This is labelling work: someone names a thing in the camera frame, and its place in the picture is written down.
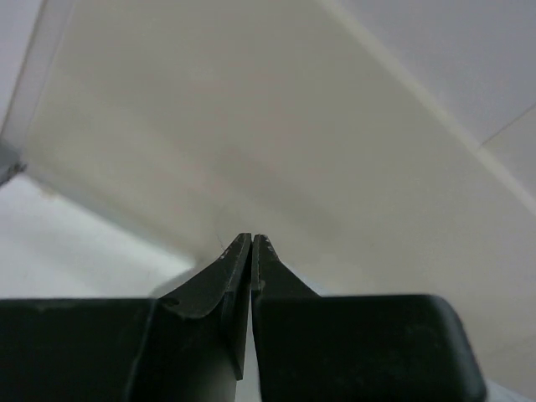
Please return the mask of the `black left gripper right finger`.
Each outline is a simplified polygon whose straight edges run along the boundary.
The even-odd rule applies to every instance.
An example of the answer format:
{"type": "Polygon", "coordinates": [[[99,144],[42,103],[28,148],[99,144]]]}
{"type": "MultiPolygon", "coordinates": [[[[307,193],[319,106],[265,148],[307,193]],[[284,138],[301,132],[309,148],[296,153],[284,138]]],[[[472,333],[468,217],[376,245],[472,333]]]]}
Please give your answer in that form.
{"type": "Polygon", "coordinates": [[[429,294],[321,296],[252,245],[252,327],[264,401],[484,401],[461,319],[429,294]]]}

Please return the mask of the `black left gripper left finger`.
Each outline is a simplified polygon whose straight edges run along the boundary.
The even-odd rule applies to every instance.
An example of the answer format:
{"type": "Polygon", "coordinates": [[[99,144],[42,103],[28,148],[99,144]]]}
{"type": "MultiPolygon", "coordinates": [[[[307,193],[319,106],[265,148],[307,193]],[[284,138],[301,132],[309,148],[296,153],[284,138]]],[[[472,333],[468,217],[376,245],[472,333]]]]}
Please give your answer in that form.
{"type": "Polygon", "coordinates": [[[231,401],[244,375],[251,237],[160,297],[4,299],[4,401],[231,401]]]}

